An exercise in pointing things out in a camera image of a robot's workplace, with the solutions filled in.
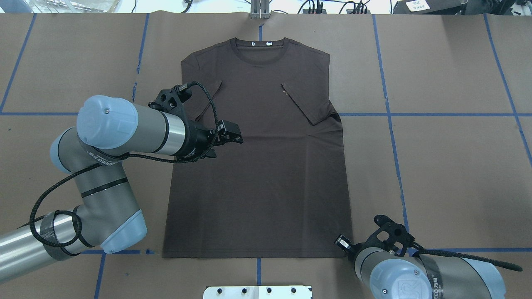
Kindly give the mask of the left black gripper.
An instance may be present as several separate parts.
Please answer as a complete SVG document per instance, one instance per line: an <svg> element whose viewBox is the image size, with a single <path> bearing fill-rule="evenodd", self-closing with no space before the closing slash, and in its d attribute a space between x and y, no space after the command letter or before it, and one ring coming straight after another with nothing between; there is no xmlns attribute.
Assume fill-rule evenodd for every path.
<svg viewBox="0 0 532 299"><path fill-rule="evenodd" d="M217 145L230 142L243 144L244 142L239 125L230 121L215 122L212 129L193 120L184 120L184 125L185 139L179 149L179 163L190 163L204 158L217 158L216 151L212 148L215 142Z"/></svg>

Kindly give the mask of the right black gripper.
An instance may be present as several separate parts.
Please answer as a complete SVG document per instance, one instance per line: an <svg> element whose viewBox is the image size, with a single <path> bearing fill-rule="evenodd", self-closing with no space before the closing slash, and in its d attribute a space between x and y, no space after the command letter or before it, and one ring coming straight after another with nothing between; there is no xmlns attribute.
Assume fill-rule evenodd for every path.
<svg viewBox="0 0 532 299"><path fill-rule="evenodd" d="M349 260L356 260L357 256L366 248L374 247L374 242L366 240L365 242L354 244L342 233L340 233L336 240L335 245L338 246L344 252L347 252Z"/></svg>

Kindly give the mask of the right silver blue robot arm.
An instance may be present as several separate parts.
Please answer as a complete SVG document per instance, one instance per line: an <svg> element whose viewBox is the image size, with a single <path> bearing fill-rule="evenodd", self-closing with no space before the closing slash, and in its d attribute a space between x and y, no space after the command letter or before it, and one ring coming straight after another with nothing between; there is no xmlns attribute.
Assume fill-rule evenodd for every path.
<svg viewBox="0 0 532 299"><path fill-rule="evenodd" d="M503 299L504 279L493 262L469 255L397 257L384 245L353 244L338 235L355 274L376 299Z"/></svg>

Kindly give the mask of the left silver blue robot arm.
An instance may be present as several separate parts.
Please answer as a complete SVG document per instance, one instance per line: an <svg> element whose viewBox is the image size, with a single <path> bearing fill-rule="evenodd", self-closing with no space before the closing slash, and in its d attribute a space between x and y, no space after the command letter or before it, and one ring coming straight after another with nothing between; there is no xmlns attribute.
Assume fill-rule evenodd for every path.
<svg viewBox="0 0 532 299"><path fill-rule="evenodd" d="M148 229L122 162L128 158L188 163L215 158L214 146L242 143L237 124L216 120L209 129L184 108L190 95L162 90L148 106L92 96L76 125L50 148L68 176L38 198L27 224L1 236L1 282L76 257L94 247L118 253Z"/></svg>

